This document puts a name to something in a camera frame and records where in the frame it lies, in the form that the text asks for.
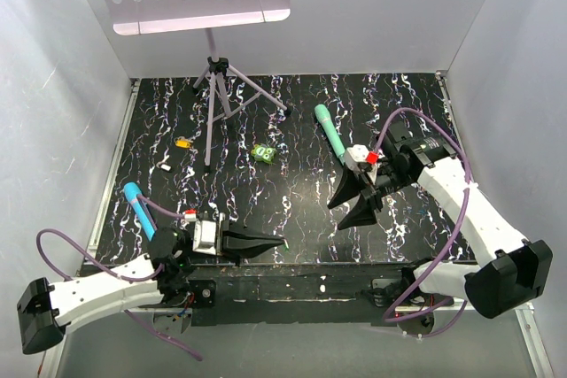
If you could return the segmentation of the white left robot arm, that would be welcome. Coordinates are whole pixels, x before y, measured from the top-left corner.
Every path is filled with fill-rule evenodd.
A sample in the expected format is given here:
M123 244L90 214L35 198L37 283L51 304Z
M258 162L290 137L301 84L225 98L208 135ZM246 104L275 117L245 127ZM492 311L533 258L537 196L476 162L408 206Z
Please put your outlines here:
M60 282L39 278L27 285L17 303L22 351L36 354L95 320L147 305L194 307L214 305L215 284L190 280L195 256L225 258L235 263L255 258L287 242L226 219L187 210L179 220L188 229L154 228L147 251L115 268L66 277Z

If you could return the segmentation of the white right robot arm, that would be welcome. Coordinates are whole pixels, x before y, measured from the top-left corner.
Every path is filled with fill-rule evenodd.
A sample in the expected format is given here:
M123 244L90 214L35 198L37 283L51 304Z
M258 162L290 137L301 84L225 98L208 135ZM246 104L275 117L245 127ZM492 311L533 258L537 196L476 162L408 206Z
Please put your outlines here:
M352 198L357 202L338 229L377 223L384 198L416 183L439 203L475 256L473 265L418 260L403 268L399 282L379 289L380 297L412 305L431 295L460 298L492 319L542 295L551 249L513 228L466 181L462 161L445 138L413 137L396 122L386 130L379 152L355 144L339 158L343 173L328 206L333 209Z

